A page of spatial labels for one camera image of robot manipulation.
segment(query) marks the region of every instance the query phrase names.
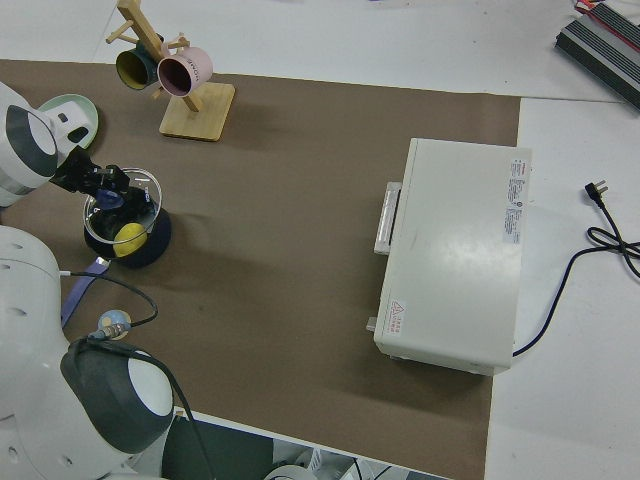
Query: wooden mug tree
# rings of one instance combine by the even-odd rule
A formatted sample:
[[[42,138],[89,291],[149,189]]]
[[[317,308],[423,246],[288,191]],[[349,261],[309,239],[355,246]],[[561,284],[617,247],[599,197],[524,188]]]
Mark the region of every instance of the wooden mug tree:
[[[107,43],[116,39],[129,43],[140,41],[149,55],[160,62],[164,58],[162,42],[140,9],[140,0],[118,0],[118,11],[126,20],[107,38]],[[124,33],[132,29],[137,39]],[[189,41],[181,33],[169,48],[188,47]],[[162,87],[152,97],[158,98]],[[160,133],[170,137],[217,141],[229,113],[235,94],[233,85],[207,82],[185,97],[172,96],[160,124]]]

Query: warning label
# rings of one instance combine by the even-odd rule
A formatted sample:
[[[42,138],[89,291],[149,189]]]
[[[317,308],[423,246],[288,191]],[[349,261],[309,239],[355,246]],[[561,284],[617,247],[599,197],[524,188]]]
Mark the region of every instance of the warning label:
[[[386,333],[390,335],[400,335],[402,333],[402,322],[407,310],[405,302],[391,299],[389,305],[389,315],[387,316]]]
[[[507,207],[504,216],[504,231],[502,234],[502,240],[506,243],[519,244],[521,241],[526,184],[526,160],[513,159],[509,172],[509,181],[507,183]]]

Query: yellow lemon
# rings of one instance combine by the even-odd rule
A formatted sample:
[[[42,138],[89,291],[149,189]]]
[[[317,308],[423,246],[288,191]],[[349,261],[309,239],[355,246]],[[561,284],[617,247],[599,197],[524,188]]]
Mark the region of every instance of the yellow lemon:
[[[116,257],[125,257],[138,250],[147,241],[147,232],[139,223],[127,223],[116,234],[114,241],[122,242],[128,238],[131,238],[131,240],[113,245]]]

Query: black cable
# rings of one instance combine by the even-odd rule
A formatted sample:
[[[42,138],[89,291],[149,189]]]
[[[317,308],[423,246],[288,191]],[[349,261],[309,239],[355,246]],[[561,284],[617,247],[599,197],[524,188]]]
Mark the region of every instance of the black cable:
[[[384,473],[386,473],[389,469],[391,468],[391,465],[389,465],[387,468],[385,468],[383,471],[381,471],[378,475],[376,475],[373,480],[378,480]]]
[[[356,466],[356,470],[358,470],[358,478],[362,480],[362,472],[360,471],[360,465],[358,465],[358,459],[353,458],[353,464]]]
[[[116,343],[113,343],[113,342],[104,342],[104,341],[92,340],[90,338],[87,338],[86,339],[86,343],[91,348],[100,349],[100,350],[103,350],[103,351],[106,351],[106,352],[109,352],[109,353],[113,353],[114,355],[120,355],[120,356],[123,356],[123,357],[132,358],[134,360],[141,360],[143,362],[150,363],[151,365],[154,365],[155,367],[159,368],[162,371],[162,373],[165,374],[165,376],[169,380],[169,383],[171,384],[171,386],[175,390],[176,395],[178,395],[178,398],[180,399],[180,402],[182,402],[182,407],[184,408],[184,411],[187,414],[187,418],[189,419],[189,422],[191,424],[191,428],[192,428],[193,433],[194,433],[194,435],[196,437],[196,441],[197,441],[198,447],[200,448],[200,450],[202,452],[202,456],[203,456],[203,458],[205,460],[205,464],[206,464],[206,467],[207,467],[207,474],[208,474],[209,480],[215,480],[215,475],[213,473],[213,466],[212,466],[211,459],[209,458],[209,455],[207,453],[207,449],[204,446],[204,440],[202,439],[202,435],[200,433],[200,429],[198,428],[196,420],[193,417],[193,413],[191,412],[191,407],[189,406],[189,402],[187,401],[187,397],[185,396],[184,392],[180,388],[180,385],[178,384],[178,381],[176,380],[175,376],[173,375],[171,370],[169,370],[169,367],[167,367],[164,363],[162,363],[160,360],[158,360],[156,358],[153,358],[153,357],[147,356],[147,355],[142,355],[142,354],[139,354],[139,353],[137,353],[135,351],[131,351],[131,350],[122,348],[120,345],[118,345]]]
[[[558,302],[560,301],[560,296],[562,295],[562,292],[564,291],[564,287],[567,284],[567,280],[569,279],[571,268],[573,267],[573,264],[575,263],[575,261],[578,258],[580,258],[582,255],[585,255],[587,253],[606,252],[606,251],[619,253],[624,257],[624,260],[627,266],[629,267],[629,270],[631,271],[631,273],[635,275],[638,279],[640,279],[640,271],[638,271],[636,266],[631,261],[632,258],[640,259],[640,248],[638,248],[640,247],[640,242],[627,243],[622,239],[622,235],[620,234],[620,230],[618,229],[616,222],[613,220],[613,218],[611,217],[611,214],[607,210],[607,207],[604,205],[604,202],[602,201],[602,193],[607,190],[607,187],[603,187],[603,185],[604,185],[604,182],[600,182],[596,185],[594,185],[593,183],[590,183],[589,185],[585,186],[585,189],[587,191],[587,194],[589,195],[589,198],[591,198],[595,202],[595,204],[598,206],[598,208],[602,210],[602,213],[604,214],[607,221],[609,222],[609,225],[611,225],[611,229],[613,230],[614,233],[612,234],[611,232],[608,232],[599,227],[590,227],[589,229],[587,229],[587,237],[589,238],[589,240],[601,246],[585,248],[584,250],[580,250],[579,252],[574,254],[573,257],[571,257],[571,260],[569,260],[569,264],[567,265],[567,268],[564,271],[564,275],[562,276],[560,287],[558,287],[558,291],[556,292],[556,296],[553,299],[553,303],[551,304],[551,308],[549,309],[549,313],[544,322],[544,325],[542,326],[542,328],[540,329],[540,331],[534,337],[533,340],[527,343],[524,347],[513,352],[514,357],[517,357],[518,355],[521,355],[527,350],[529,350],[536,343],[538,343],[542,338],[542,336],[545,334],[545,332],[547,331],[547,328],[549,328],[549,325],[551,324],[551,319],[553,318],[553,314],[555,313],[556,307],[558,306]]]
[[[144,298],[147,301],[147,303],[151,306],[151,308],[153,309],[153,313],[151,315],[149,315],[148,317],[142,319],[142,320],[139,320],[137,322],[131,322],[131,328],[139,327],[140,325],[144,325],[145,323],[148,323],[148,322],[154,320],[158,316],[158,305],[153,300],[153,298],[151,298],[149,295],[144,293],[139,288],[134,287],[133,285],[131,285],[131,284],[127,283],[127,282],[124,282],[122,280],[118,280],[117,278],[113,278],[113,277],[110,277],[108,275],[99,274],[99,273],[69,272],[69,275],[72,276],[72,277],[92,277],[92,278],[96,278],[96,279],[99,279],[99,280],[106,280],[107,282],[111,282],[111,283],[115,283],[116,285],[120,285],[121,287],[124,287],[124,288],[132,291],[136,295]]]

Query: brown table mat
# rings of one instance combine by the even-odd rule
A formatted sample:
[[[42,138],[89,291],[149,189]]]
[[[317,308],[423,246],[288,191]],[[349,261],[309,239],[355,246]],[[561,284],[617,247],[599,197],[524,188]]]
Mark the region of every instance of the brown table mat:
[[[430,473],[481,479],[491,379],[382,355],[365,330],[386,258],[373,253],[386,182],[412,137],[515,145],[519,99],[241,75],[222,139],[166,138],[167,98],[123,86],[111,65],[0,61],[0,81],[37,107],[92,99],[100,165],[151,171],[173,220],[165,255],[111,274],[157,299],[128,336],[177,376],[192,408]],[[94,258],[83,196],[48,184],[2,214],[61,269]],[[71,286],[63,281],[63,291]],[[94,284],[67,328],[144,305]]]

